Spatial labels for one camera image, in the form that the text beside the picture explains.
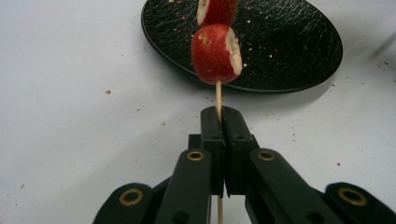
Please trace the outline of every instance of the white table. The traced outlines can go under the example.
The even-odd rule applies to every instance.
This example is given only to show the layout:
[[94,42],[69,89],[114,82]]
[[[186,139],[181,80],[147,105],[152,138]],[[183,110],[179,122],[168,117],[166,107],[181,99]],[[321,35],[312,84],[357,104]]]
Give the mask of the white table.
[[[346,181],[395,211],[396,3],[310,2],[343,40],[334,76],[290,94],[224,89],[224,104],[312,187]],[[0,2],[1,224],[92,223],[114,189],[172,174],[200,132],[214,88],[149,45],[144,3]],[[225,223],[250,223],[243,200],[224,201]]]

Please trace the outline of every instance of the textured black plate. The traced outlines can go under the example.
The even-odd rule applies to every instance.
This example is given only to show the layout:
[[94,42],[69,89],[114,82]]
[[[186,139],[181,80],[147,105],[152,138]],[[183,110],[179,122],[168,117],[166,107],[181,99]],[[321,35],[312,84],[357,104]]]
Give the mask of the textured black plate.
[[[148,0],[142,27],[148,42],[188,74],[191,37],[199,29],[198,0]],[[229,87],[244,91],[301,91],[329,78],[343,47],[332,23],[304,0],[240,0],[232,25],[245,65]]]

